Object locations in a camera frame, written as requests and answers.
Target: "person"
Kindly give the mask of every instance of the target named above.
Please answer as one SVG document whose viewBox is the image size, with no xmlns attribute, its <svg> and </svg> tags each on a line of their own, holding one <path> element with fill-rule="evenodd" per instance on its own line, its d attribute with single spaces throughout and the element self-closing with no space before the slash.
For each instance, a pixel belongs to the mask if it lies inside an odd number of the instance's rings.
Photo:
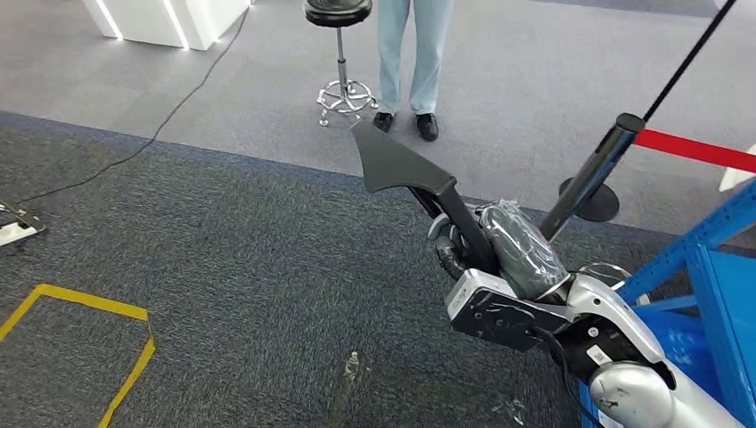
<svg viewBox="0 0 756 428">
<path fill-rule="evenodd" d="M 399 59 L 410 3 L 415 9 L 417 46 L 415 74 L 409 105 L 416 116 L 420 136 L 427 141 L 439 137 L 436 99 L 439 95 L 441 54 L 454 0 L 379 0 L 378 54 L 381 58 L 381 87 L 378 113 L 373 124 L 389 132 L 399 110 Z"/>
</svg>

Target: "yellow floor tape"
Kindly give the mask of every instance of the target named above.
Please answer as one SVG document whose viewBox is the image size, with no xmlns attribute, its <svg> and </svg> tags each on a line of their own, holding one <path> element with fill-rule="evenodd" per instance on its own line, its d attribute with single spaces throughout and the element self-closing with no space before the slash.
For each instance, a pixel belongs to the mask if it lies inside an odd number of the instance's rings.
<svg viewBox="0 0 756 428">
<path fill-rule="evenodd" d="M 122 315 L 124 317 L 138 319 L 140 321 L 144 321 L 147 324 L 147 309 L 127 305 L 126 303 L 121 303 L 115 300 L 93 296 L 92 294 L 87 294 L 85 292 L 76 292 L 66 288 L 56 287 L 55 285 L 40 284 L 35 287 L 34 290 L 32 290 L 29 296 L 27 296 L 27 298 L 23 300 L 21 305 L 19 305 L 19 307 L 13 311 L 11 316 L 8 317 L 8 319 L 5 320 L 2 325 L 0 325 L 0 342 L 2 342 L 8 332 L 10 332 L 11 329 L 16 324 L 18 324 L 21 317 L 24 316 L 29 308 L 31 308 L 31 305 L 33 305 L 40 296 L 72 301 L 74 303 L 79 303 L 90 308 L 100 309 L 106 312 L 112 312 L 113 314 Z M 97 428 L 106 428 L 108 426 L 113 416 L 113 412 L 115 412 L 116 410 L 116 407 L 118 407 L 120 402 L 124 399 L 124 397 L 126 397 L 128 390 L 131 389 L 132 385 L 134 385 L 134 382 L 136 382 L 136 378 L 139 377 L 144 368 L 147 366 L 147 362 L 150 361 L 150 358 L 155 351 L 155 340 L 152 338 L 152 332 L 150 331 L 149 324 L 147 324 L 147 334 L 149 335 L 149 338 L 147 339 L 147 343 L 144 345 L 144 349 L 142 349 L 142 353 L 139 355 L 136 363 L 134 363 L 134 368 L 131 369 L 131 373 L 128 374 L 126 381 L 123 382 L 123 384 L 119 388 L 118 393 L 116 393 L 116 396 L 113 397 L 113 400 L 111 400 L 111 404 L 108 405 L 108 409 L 107 411 L 105 411 L 105 414 L 100 420 L 100 423 L 97 425 Z"/>
</svg>

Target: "stanchion post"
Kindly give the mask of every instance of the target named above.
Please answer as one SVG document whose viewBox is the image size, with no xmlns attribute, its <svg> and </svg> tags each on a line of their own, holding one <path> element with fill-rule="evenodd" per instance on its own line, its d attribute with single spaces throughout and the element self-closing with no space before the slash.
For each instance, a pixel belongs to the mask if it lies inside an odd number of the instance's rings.
<svg viewBox="0 0 756 428">
<path fill-rule="evenodd" d="M 559 200 L 541 223 L 541 233 L 548 241 L 556 238 L 572 215 L 596 222 L 617 215 L 620 201 L 604 180 L 644 128 L 645 122 L 636 115 L 622 113 L 617 117 L 578 174 L 560 186 Z"/>
</svg>

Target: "stool caster wheel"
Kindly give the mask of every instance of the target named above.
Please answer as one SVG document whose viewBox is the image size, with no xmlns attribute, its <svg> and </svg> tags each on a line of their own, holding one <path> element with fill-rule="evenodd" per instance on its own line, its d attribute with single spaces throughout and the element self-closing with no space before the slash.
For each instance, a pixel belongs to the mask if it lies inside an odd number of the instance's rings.
<svg viewBox="0 0 756 428">
<path fill-rule="evenodd" d="M 328 110 L 323 109 L 323 111 L 320 112 L 320 121 L 318 122 L 321 127 L 327 127 L 328 126 L 328 119 L 325 118 L 325 116 L 328 114 Z"/>
</svg>

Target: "blue metal rack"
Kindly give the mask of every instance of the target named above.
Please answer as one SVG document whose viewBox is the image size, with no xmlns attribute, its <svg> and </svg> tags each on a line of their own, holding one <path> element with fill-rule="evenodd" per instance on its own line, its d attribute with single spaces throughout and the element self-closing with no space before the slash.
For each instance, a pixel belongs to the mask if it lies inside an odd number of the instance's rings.
<svg viewBox="0 0 756 428">
<path fill-rule="evenodd" d="M 641 267 L 619 291 L 636 299 L 687 268 L 693 294 L 635 307 L 677 364 L 742 424 L 756 428 L 756 259 L 716 251 L 756 223 L 756 181 Z M 697 307 L 700 318 L 669 312 Z M 580 385 L 580 400 L 598 410 Z M 592 424 L 584 417 L 582 424 Z"/>
</svg>

